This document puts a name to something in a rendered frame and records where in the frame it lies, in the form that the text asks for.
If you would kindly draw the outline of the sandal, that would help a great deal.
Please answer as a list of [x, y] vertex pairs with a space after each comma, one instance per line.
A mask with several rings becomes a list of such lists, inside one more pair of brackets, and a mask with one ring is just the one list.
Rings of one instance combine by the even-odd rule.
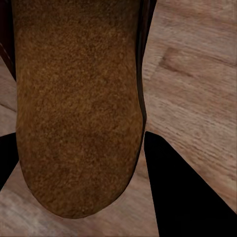
[[24, 179], [50, 212], [116, 201], [147, 121], [142, 62], [157, 0], [0, 0], [0, 56], [16, 80]]

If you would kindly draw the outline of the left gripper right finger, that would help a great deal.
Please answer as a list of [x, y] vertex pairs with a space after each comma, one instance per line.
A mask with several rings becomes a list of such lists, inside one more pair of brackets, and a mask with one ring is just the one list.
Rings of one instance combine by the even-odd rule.
[[144, 151], [159, 237], [237, 237], [237, 214], [162, 137]]

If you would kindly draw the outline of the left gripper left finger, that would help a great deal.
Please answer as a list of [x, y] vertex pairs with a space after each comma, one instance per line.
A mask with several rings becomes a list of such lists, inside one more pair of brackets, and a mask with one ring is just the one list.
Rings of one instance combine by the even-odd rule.
[[0, 137], [0, 191], [19, 162], [16, 132]]

